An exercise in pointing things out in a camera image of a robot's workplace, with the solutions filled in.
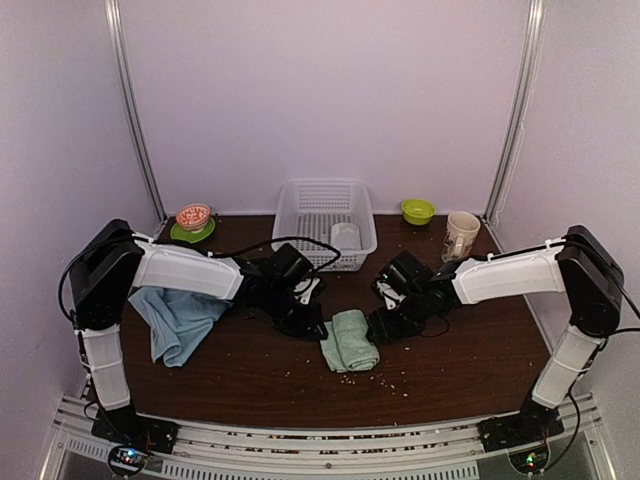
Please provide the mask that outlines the green panda towel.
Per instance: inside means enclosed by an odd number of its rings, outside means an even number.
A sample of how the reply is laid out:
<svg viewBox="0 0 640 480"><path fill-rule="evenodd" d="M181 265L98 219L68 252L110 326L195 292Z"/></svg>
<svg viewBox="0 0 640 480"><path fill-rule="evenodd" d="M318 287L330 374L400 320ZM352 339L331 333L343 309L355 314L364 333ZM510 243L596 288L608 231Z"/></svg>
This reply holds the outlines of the green panda towel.
<svg viewBox="0 0 640 480"><path fill-rule="evenodd" d="M332 372L370 371L379 363L380 354L367 338L368 324L362 311L339 312L324 326L327 338L320 341L320 347Z"/></svg>

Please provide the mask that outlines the white plastic basket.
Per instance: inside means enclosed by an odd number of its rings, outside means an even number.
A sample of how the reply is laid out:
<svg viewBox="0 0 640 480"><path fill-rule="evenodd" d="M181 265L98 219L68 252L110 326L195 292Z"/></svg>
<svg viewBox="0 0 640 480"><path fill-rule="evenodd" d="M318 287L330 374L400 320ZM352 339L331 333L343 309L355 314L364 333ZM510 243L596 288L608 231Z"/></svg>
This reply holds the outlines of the white plastic basket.
<svg viewBox="0 0 640 480"><path fill-rule="evenodd" d="M361 249L340 251L330 244L331 227L356 224ZM272 230L323 272L356 272L378 246L369 192L365 184L345 180L291 181L283 185Z"/></svg>

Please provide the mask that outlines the light blue towel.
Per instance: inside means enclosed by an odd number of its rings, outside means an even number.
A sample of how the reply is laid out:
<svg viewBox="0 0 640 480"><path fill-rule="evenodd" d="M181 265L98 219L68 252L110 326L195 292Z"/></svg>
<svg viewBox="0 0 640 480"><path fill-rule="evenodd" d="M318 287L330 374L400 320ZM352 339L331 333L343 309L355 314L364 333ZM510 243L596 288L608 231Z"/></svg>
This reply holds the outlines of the light blue towel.
<svg viewBox="0 0 640 480"><path fill-rule="evenodd" d="M142 287L129 303L150 329L154 363L178 368L192 356L233 303L178 289Z"/></svg>

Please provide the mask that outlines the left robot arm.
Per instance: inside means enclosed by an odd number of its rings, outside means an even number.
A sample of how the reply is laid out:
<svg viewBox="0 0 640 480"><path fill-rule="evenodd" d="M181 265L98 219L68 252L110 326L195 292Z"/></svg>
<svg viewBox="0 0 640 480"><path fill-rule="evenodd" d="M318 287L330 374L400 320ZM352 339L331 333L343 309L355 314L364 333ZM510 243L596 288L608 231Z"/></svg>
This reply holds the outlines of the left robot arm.
<svg viewBox="0 0 640 480"><path fill-rule="evenodd" d="M203 251L183 241L154 240L114 219L68 264L72 310L63 314L79 340L106 429L123 444L137 442L144 424L126 380L120 344L121 315L132 289L161 287L255 307L280 333L311 341L328 333L317 300L325 286L317 267L298 249L296 236L272 239L275 252L248 260L247 248Z"/></svg>

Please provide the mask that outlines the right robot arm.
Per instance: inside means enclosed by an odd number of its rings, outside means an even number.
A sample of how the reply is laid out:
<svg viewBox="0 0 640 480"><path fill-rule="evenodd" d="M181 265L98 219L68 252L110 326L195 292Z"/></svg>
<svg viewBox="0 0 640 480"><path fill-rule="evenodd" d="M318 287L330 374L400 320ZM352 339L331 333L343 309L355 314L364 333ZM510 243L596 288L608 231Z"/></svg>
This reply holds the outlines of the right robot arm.
<svg viewBox="0 0 640 480"><path fill-rule="evenodd" d="M483 258L447 262L438 271L403 251L374 280L385 305L368 315L374 344L420 335L427 321L486 300L555 292L571 315L553 354L513 419L519 440L535 440L620 324L625 297L621 267L589 229L575 225L557 239Z"/></svg>

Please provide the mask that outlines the rolled grey towel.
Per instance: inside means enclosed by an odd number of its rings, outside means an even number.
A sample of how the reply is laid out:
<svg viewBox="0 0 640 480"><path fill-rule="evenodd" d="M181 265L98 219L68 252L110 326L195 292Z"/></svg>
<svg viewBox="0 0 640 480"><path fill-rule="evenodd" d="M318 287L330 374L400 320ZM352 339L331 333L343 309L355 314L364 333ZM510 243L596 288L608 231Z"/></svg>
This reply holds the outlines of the rolled grey towel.
<svg viewBox="0 0 640 480"><path fill-rule="evenodd" d="M359 227L350 222L336 223L331 227L330 244L340 250L360 250L361 234Z"/></svg>

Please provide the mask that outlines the cream printed mug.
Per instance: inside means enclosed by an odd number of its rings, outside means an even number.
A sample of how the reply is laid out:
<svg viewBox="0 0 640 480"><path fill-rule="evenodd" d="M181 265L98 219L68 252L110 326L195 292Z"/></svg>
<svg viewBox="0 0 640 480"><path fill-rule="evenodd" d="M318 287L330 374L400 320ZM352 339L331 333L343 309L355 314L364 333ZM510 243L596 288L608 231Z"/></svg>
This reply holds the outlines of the cream printed mug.
<svg viewBox="0 0 640 480"><path fill-rule="evenodd" d="M447 216L441 260L446 263L468 258L481 228L480 220L463 211Z"/></svg>

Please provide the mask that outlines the red patterned bowl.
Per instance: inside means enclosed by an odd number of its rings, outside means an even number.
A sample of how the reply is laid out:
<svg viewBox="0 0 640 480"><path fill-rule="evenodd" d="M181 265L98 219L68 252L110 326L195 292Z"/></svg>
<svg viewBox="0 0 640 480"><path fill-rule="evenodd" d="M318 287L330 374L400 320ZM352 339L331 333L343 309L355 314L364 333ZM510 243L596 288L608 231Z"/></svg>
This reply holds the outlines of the red patterned bowl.
<svg viewBox="0 0 640 480"><path fill-rule="evenodd" d="M176 215L176 223L187 232L203 230L211 219L211 209L206 204L191 204Z"/></svg>

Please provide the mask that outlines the green plate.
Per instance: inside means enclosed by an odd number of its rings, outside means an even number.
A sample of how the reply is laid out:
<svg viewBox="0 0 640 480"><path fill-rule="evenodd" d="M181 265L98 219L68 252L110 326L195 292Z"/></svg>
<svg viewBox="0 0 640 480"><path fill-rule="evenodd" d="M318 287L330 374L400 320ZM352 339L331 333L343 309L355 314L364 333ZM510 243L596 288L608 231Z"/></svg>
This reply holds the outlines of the green plate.
<svg viewBox="0 0 640 480"><path fill-rule="evenodd" d="M190 244L199 243L208 237L210 237L216 227L216 222L211 217L208 223L199 231L188 231L181 227L178 223L175 223L170 230L170 238L173 240L183 241Z"/></svg>

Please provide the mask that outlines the front aluminium rail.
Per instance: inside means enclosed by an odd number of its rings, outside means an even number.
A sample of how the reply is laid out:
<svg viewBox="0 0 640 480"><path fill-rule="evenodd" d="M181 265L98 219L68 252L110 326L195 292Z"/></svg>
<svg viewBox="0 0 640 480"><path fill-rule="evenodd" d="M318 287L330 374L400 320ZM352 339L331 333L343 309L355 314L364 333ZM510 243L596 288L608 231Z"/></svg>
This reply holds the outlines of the front aluminium rail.
<svg viewBox="0 0 640 480"><path fill-rule="evenodd" d="M121 479L107 464L111 442L91 436L81 415L54 420L36 479ZM548 446L557 461L574 431L515 449L488 452L477 422L344 430L282 430L178 422L171 453L153 453L131 479L621 479L594 409L563 458L541 475L521 474L511 458Z"/></svg>

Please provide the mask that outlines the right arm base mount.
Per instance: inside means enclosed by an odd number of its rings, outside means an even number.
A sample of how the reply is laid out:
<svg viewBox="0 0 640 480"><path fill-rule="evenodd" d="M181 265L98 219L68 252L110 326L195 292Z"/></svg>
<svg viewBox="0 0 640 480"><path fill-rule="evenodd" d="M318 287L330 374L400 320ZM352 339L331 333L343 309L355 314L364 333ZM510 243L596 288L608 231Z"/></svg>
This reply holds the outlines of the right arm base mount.
<svg viewBox="0 0 640 480"><path fill-rule="evenodd" d="M505 451L521 474L542 473L551 462L549 440L565 431L561 420L548 421L521 413L492 417L477 425L485 453Z"/></svg>

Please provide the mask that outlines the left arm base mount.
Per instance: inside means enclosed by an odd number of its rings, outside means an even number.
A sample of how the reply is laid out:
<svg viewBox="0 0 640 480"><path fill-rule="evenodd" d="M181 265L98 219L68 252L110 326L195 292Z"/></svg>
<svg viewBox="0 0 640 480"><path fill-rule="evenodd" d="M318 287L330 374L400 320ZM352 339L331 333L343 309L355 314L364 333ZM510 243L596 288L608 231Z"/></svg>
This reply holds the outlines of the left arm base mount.
<svg viewBox="0 0 640 480"><path fill-rule="evenodd" d="M174 422L142 417L141 431L124 435L117 433L105 419L96 419L91 434L113 443L107 454L109 469L118 476L131 477L141 473L155 453L171 454L178 430Z"/></svg>

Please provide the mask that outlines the left aluminium frame post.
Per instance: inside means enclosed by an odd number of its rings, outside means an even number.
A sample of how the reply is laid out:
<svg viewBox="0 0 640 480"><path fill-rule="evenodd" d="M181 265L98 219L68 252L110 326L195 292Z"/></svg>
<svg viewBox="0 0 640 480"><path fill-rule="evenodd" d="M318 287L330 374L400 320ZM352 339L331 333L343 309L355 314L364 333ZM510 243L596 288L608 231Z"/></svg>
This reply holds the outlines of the left aluminium frame post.
<svg viewBox="0 0 640 480"><path fill-rule="evenodd" d="M107 27L115 56L116 69L124 103L126 122L132 139L136 162L140 168L143 184L151 201L154 215L159 223L164 223L168 220L168 215L161 199L158 182L153 171L135 98L122 23L121 5L117 0L106 0L104 5Z"/></svg>

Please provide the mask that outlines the aluminium frame post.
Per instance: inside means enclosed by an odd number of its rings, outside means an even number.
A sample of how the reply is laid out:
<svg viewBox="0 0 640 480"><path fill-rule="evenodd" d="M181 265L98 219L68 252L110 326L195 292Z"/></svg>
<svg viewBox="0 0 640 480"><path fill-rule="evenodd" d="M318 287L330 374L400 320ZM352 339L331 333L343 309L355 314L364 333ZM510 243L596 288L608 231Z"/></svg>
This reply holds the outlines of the aluminium frame post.
<svg viewBox="0 0 640 480"><path fill-rule="evenodd" d="M540 59L546 1L529 2L519 73L515 86L511 113L501 149L484 218L491 228L496 228L505 208L508 191L513 179L521 141L524 137L524 120L533 95Z"/></svg>
<svg viewBox="0 0 640 480"><path fill-rule="evenodd" d="M140 168L143 184L151 201L154 215L159 223L164 223L168 220L168 215L161 199L158 182L153 171L135 98L122 23L121 5L117 0L106 0L104 5L107 27L115 56L116 69L124 103L126 122L132 139L136 162Z"/></svg>

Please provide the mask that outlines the right aluminium frame post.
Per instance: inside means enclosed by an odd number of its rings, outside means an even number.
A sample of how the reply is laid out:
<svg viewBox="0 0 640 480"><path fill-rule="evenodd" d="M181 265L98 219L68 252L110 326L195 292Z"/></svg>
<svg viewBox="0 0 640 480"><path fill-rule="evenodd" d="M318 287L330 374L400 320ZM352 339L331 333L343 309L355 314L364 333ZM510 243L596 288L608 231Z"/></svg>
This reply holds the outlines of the right aluminium frame post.
<svg viewBox="0 0 640 480"><path fill-rule="evenodd" d="M513 179L521 141L524 137L524 120L533 95L540 59L546 1L529 2L519 73L515 86L511 113L501 149L484 218L491 228L496 228L505 208L508 191Z"/></svg>

